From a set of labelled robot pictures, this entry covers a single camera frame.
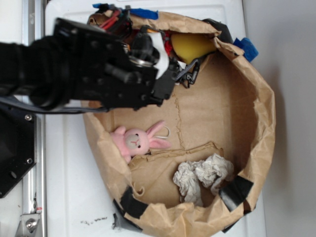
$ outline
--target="metal clip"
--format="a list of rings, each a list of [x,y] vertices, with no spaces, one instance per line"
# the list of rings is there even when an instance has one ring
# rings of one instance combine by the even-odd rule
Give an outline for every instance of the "metal clip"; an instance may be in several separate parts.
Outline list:
[[[40,224],[40,214],[21,215],[15,237],[35,237],[37,229],[41,226]]]

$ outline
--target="crumpled tissue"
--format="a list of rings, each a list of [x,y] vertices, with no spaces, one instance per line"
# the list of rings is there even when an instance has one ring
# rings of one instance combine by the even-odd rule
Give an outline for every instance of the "crumpled tissue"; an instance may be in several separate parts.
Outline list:
[[[218,154],[213,154],[206,160],[183,162],[173,176],[173,182],[180,187],[181,202],[193,202],[203,206],[199,180],[205,188],[210,188],[217,195],[224,180],[231,181],[234,166]]]

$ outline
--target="black mounting plate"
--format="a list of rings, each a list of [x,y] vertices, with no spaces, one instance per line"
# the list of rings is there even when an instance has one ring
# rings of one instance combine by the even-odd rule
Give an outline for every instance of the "black mounting plate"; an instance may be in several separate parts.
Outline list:
[[[32,113],[0,104],[0,198],[4,198],[35,165]]]

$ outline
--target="pink stuffed bunny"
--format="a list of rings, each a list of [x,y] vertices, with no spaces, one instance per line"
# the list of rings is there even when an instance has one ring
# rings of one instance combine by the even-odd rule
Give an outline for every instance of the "pink stuffed bunny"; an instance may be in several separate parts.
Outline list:
[[[154,134],[161,130],[165,121],[161,120],[149,128],[146,132],[138,128],[133,128],[126,131],[126,127],[120,126],[110,135],[121,152],[127,163],[133,156],[144,155],[149,148],[169,148],[171,143],[154,137]]]

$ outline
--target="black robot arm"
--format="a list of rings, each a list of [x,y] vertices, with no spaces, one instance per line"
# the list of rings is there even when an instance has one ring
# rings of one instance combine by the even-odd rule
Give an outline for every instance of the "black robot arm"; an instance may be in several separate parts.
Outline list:
[[[65,19],[56,20],[52,36],[30,46],[0,43],[0,56],[0,103],[46,114],[160,106],[169,99],[179,70],[170,59],[156,78],[159,53],[146,32],[140,31],[127,49],[100,28]],[[27,95],[32,105],[12,95]],[[100,101],[102,107],[65,107],[71,99]]]

